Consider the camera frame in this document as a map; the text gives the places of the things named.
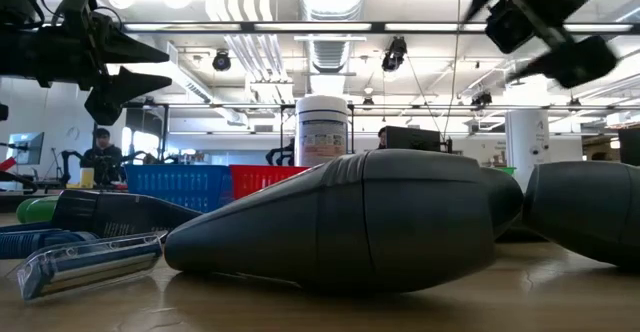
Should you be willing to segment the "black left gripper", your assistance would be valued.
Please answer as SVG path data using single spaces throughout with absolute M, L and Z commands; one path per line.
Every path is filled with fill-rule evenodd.
M 37 31 L 1 28 L 1 74 L 35 80 L 43 88 L 65 82 L 92 89 L 84 106 L 98 125 L 113 125 L 125 103 L 172 84 L 169 77 L 124 67 L 117 75 L 109 75 L 106 63 L 168 61 L 167 53 L 124 34 L 103 14 L 93 14 L 89 28 L 78 36 L 71 34 L 66 23 Z

